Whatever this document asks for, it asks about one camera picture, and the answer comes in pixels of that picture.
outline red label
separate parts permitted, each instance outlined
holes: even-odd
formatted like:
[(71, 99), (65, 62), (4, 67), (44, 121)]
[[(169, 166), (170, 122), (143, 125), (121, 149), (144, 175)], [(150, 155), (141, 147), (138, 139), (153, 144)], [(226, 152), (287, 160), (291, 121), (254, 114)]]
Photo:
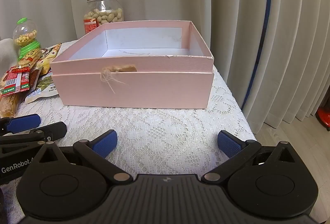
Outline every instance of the red label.
[(86, 34), (99, 26), (99, 22), (96, 20), (96, 18), (84, 19), (84, 24)]

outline white curtain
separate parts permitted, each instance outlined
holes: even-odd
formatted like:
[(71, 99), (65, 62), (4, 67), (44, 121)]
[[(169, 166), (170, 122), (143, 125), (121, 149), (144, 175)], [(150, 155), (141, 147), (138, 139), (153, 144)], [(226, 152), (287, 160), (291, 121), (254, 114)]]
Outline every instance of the white curtain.
[[(266, 0), (118, 0), (125, 20), (192, 20), (243, 106), (262, 35)], [(86, 0), (0, 0), (0, 37), (21, 17), (34, 20), (43, 47), (84, 35)], [(258, 68), (243, 107), (254, 133), (263, 122), (314, 114), (330, 84), (330, 2), (271, 0)]]

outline blue gripper pad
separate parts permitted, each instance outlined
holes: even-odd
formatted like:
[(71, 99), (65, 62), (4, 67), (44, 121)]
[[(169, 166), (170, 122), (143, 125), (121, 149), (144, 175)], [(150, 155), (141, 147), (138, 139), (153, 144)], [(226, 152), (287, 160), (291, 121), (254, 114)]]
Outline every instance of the blue gripper pad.
[(29, 129), (37, 128), (41, 123), (38, 114), (31, 114), (22, 117), (12, 118), (7, 123), (6, 128), (8, 133), (19, 133)]
[(107, 157), (117, 146), (117, 133), (108, 130), (90, 142), (90, 148), (103, 158)]
[(229, 158), (239, 153), (246, 147), (246, 143), (239, 138), (233, 136), (225, 130), (221, 130), (218, 134), (218, 148), (222, 150)]

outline barcode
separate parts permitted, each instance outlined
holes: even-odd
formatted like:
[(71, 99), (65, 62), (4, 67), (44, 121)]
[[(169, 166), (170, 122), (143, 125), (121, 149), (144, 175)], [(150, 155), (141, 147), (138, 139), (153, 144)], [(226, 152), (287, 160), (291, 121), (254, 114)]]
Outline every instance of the barcode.
[(6, 81), (6, 86), (16, 84), (16, 79), (17, 78)]

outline snack package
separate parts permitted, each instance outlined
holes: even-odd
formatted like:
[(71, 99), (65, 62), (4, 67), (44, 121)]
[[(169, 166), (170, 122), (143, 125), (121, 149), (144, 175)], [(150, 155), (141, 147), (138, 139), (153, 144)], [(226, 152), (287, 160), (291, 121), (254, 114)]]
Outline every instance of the snack package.
[(29, 74), (29, 72), (14, 73), (10, 70), (1, 97), (29, 90)]
[(0, 117), (15, 117), (21, 93), (11, 94), (0, 100)]
[(53, 45), (49, 48), (42, 49), (42, 57), (37, 61), (36, 68), (42, 68), (40, 75), (45, 75), (51, 68), (50, 63), (57, 56), (58, 51), (61, 48), (61, 43)]
[(40, 76), (36, 89), (25, 98), (25, 104), (29, 104), (40, 97), (52, 97), (58, 94), (52, 75), (53, 73), (49, 72), (44, 76)]
[(41, 56), (42, 51), (40, 48), (29, 51), (23, 58), (21, 58), (18, 67), (12, 69), (12, 72), (29, 72)]
[(29, 91), (24, 92), (22, 101), (24, 101), (24, 99), (36, 89), (41, 70), (42, 70), (42, 68), (33, 69), (32, 71), (30, 71), (30, 78), (29, 78), (30, 79), (30, 81), (29, 81), (30, 89), (29, 89)]
[(4, 88), (6, 85), (6, 81), (7, 81), (7, 76), (8, 76), (9, 71), (7, 71), (1, 78), (0, 80), (0, 88)]

